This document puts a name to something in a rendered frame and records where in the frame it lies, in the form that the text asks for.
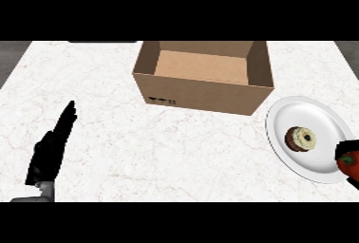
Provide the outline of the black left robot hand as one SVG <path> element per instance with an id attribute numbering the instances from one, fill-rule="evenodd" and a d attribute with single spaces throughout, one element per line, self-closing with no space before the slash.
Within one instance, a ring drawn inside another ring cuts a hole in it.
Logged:
<path id="1" fill-rule="evenodd" d="M 74 102 L 70 102 L 55 128 L 49 130 L 36 143 L 25 184 L 36 186 L 39 182 L 53 182 L 62 165 L 72 124 L 77 120 Z"/>

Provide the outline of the red bell pepper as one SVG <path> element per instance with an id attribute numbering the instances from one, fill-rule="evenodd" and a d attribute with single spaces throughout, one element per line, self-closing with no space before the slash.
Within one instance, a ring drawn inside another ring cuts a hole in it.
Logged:
<path id="1" fill-rule="evenodd" d="M 344 153 L 337 159 L 341 172 L 359 182 L 359 151 Z"/>

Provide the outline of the brown cardboard box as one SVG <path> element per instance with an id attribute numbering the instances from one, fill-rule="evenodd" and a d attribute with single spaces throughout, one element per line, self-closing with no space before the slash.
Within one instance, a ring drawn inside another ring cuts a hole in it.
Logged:
<path id="1" fill-rule="evenodd" d="M 265 41 L 146 41 L 133 78 L 148 104 L 250 116 L 275 89 Z"/>

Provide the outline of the white plate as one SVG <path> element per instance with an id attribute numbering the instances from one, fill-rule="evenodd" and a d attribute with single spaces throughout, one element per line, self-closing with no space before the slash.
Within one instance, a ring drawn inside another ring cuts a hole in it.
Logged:
<path id="1" fill-rule="evenodd" d="M 309 128 L 316 135 L 316 147 L 309 152 L 294 152 L 285 144 L 285 135 L 296 126 Z M 319 183 L 346 180 L 337 166 L 335 148 L 355 136 L 327 105 L 306 97 L 284 98 L 269 108 L 265 128 L 275 154 L 297 175 Z"/>

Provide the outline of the frosted cupcake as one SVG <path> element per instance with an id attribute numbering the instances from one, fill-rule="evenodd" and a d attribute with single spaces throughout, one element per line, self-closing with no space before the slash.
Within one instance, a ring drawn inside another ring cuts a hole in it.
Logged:
<path id="1" fill-rule="evenodd" d="M 318 144 L 316 134 L 309 128 L 294 126 L 287 132 L 285 144 L 291 151 L 309 152 Z"/>

